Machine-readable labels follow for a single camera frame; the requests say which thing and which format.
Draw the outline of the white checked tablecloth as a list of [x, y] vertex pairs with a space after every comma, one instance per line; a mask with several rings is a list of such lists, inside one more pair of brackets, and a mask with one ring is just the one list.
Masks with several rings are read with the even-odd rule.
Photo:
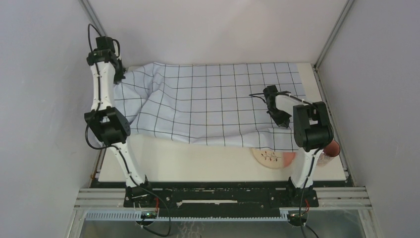
[[264, 88], [304, 98], [297, 65], [287, 62], [168, 65], [150, 63], [114, 87], [131, 133], [189, 144], [296, 151], [293, 128], [279, 127]]

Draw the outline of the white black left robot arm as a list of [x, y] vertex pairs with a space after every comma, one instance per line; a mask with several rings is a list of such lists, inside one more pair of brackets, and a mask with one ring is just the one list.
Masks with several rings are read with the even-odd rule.
[[153, 204], [155, 194], [134, 156], [129, 143], [131, 134], [128, 119], [115, 106], [114, 85], [124, 79], [119, 42], [108, 36], [96, 38], [97, 47], [87, 56], [94, 86], [91, 110], [84, 114], [86, 131], [92, 131], [96, 139], [116, 157], [126, 185], [126, 199], [137, 201], [144, 207]]

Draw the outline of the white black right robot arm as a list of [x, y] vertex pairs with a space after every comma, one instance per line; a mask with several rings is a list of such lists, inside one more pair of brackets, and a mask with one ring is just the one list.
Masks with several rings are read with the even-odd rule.
[[287, 202], [300, 206], [306, 200], [302, 190], [313, 184], [313, 172], [324, 148], [333, 140], [334, 133], [326, 104], [309, 102], [278, 91], [275, 85], [263, 89], [267, 113], [279, 127], [289, 128], [292, 122], [293, 138], [298, 147], [290, 180], [294, 188], [286, 192]]

